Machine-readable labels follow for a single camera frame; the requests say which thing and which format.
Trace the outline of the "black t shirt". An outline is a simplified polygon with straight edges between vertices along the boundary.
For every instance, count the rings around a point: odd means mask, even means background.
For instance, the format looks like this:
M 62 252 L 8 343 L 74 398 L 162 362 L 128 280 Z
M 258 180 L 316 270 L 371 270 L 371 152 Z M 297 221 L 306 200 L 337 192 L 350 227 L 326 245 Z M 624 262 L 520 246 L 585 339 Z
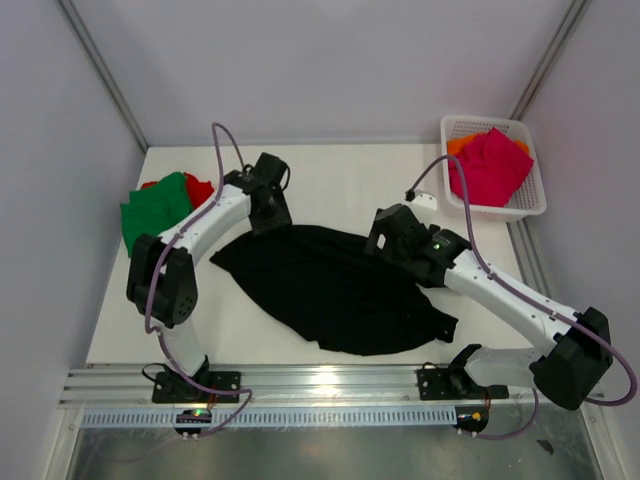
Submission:
M 450 344 L 457 319 L 404 272 L 365 254 L 363 236 L 294 225 L 245 233 L 210 259 L 264 312 L 322 350 L 397 354 Z

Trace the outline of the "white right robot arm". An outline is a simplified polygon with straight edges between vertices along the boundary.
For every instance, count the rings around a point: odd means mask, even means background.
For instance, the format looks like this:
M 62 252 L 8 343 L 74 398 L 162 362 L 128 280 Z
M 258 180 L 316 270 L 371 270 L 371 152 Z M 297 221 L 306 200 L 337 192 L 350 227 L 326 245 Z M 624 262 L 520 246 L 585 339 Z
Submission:
M 529 341 L 527 348 L 465 347 L 447 375 L 460 397 L 482 387 L 537 389 L 557 406 L 576 410 L 612 364 L 603 346 L 610 339 L 608 320 L 601 312 L 576 312 L 479 261 L 469 240 L 421 223 L 407 205 L 377 210 L 365 252 L 423 287 L 472 299 Z

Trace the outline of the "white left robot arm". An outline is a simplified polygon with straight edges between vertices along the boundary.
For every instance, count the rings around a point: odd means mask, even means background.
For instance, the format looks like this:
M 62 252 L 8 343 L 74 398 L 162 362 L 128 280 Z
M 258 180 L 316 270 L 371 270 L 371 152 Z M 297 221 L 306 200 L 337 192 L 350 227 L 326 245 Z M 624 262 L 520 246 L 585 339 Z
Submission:
M 176 226 L 134 243 L 126 297 L 144 316 L 145 332 L 157 337 L 169 370 L 177 375 L 174 388 L 187 401 L 203 399 L 210 387 L 204 372 L 208 358 L 192 320 L 198 300 L 195 267 L 245 219 L 254 235 L 291 226 L 284 197 L 289 179 L 289 165 L 263 153 L 254 165 L 225 174 L 215 193 Z

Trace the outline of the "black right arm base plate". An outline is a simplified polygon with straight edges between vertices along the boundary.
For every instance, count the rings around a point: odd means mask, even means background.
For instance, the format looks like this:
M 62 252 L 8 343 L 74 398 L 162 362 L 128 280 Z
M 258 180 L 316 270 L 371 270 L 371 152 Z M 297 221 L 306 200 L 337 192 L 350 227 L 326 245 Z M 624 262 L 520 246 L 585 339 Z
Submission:
M 483 387 L 458 366 L 439 366 L 425 362 L 416 370 L 417 388 L 422 401 L 507 399 L 506 386 Z

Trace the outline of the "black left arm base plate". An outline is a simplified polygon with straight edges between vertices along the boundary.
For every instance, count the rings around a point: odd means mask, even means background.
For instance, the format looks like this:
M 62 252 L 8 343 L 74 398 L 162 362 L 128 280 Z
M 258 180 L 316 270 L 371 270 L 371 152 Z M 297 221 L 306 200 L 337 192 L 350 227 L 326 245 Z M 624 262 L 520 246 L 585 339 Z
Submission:
M 214 395 L 202 391 L 186 382 L 178 373 L 166 370 L 156 375 L 151 401 L 154 404 L 239 402 L 241 374 L 238 371 L 211 371 L 204 368 L 192 380 L 208 389 L 229 391 L 231 395 Z

